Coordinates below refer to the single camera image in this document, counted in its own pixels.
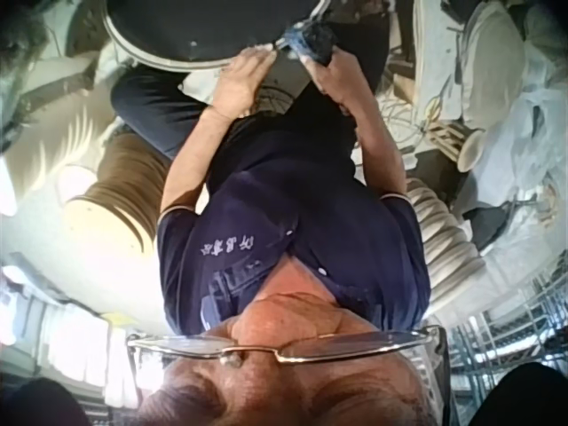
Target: metal eyeglass frame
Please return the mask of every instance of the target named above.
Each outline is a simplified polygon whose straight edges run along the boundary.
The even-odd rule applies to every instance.
[[[450,365],[449,365],[449,354],[447,348],[447,336],[446,331],[442,327],[438,326],[430,326],[425,327],[422,330],[414,330],[414,331],[405,331],[405,332],[373,332],[373,333],[365,333],[361,335],[324,335],[318,338],[309,339],[305,341],[298,341],[290,343],[286,346],[281,348],[272,348],[267,346],[247,346],[247,345],[238,345],[233,344],[230,345],[230,340],[225,339],[222,337],[215,337],[212,336],[210,338],[211,342],[218,341],[218,342],[226,342],[229,344],[226,347],[221,349],[211,349],[207,353],[188,353],[186,351],[180,351],[172,348],[163,348],[151,344],[153,339],[145,339],[142,338],[140,335],[130,335],[127,340],[127,348],[128,348],[128,356],[130,362],[130,369],[132,371],[133,377],[136,378],[136,362],[135,362],[135,351],[137,348],[139,349],[146,349],[149,351],[164,353],[167,355],[178,356],[181,358],[189,358],[189,359],[208,359],[208,360],[215,360],[218,359],[223,365],[227,365],[230,367],[239,368],[242,365],[242,357],[240,352],[244,351],[261,351],[272,353],[276,360],[284,365],[297,365],[297,364],[316,364],[316,363],[325,363],[325,362],[333,362],[333,361],[342,361],[342,360],[349,360],[349,359],[361,359],[366,357],[373,357],[384,355],[386,353],[392,353],[397,351],[403,351],[406,349],[411,349],[416,346],[424,345],[427,343],[432,342],[433,340],[433,333],[438,334],[439,345],[434,348],[434,352],[440,356],[443,360],[442,362],[442,371],[436,372],[436,377],[438,383],[442,383],[439,386],[444,408],[442,413],[442,424],[447,425],[450,422],[450,402],[451,402],[451,389],[450,389]],[[385,336],[385,335],[406,335],[406,336],[413,336],[416,340],[408,343],[394,343],[390,346],[380,346],[379,342],[377,341],[377,347],[375,348],[367,348],[361,349],[359,351],[353,352],[344,352],[344,353],[336,353],[336,354],[322,354],[322,355],[313,355],[309,357],[290,357],[286,355],[282,355],[282,352],[289,347],[293,347],[294,345],[302,344],[302,343],[317,343],[318,341],[325,341],[327,339],[333,338],[341,338],[341,337],[349,337],[350,339],[356,339],[358,336],[365,336],[370,337],[371,335],[378,336]],[[194,338],[196,340],[203,339],[202,336],[188,336],[188,338]],[[138,386],[136,386],[136,391],[138,394],[138,402],[141,403],[142,401],[142,393]]]

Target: man's left hand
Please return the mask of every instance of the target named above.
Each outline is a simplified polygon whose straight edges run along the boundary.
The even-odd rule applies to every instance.
[[[224,118],[236,120],[255,105],[256,92],[276,60],[271,44],[249,47],[221,71],[211,106]]]

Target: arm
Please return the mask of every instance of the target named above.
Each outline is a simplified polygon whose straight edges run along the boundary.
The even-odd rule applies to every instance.
[[[253,105],[256,91],[276,60],[272,46],[242,51],[219,78],[207,107],[171,164],[162,196],[164,212],[172,207],[195,210],[209,165],[234,120]]]
[[[406,193],[402,156],[384,124],[357,58],[335,47],[328,67],[306,57],[301,60],[319,90],[355,119],[367,186],[379,194]]]

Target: elderly man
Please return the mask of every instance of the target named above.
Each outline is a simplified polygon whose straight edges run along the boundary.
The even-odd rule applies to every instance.
[[[424,336],[378,331],[415,327],[430,297],[402,158],[372,90],[386,45],[369,54],[368,40],[386,35],[334,31],[346,51],[328,67],[302,58],[313,83],[284,115],[240,118],[276,60],[270,45],[234,58],[210,106],[179,92],[182,75],[146,67],[114,89],[125,122],[173,159],[162,292],[172,328],[201,335],[150,345],[182,358],[144,404],[144,424],[432,419],[418,374],[391,353]],[[353,177],[356,140],[367,186]]]

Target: blue cloth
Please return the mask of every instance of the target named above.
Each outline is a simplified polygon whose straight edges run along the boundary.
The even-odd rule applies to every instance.
[[[195,335],[241,313],[284,253],[378,328],[414,327],[430,298],[414,209],[353,173],[340,150],[267,131],[233,159],[201,216],[183,206],[167,212],[158,253],[172,328]]]

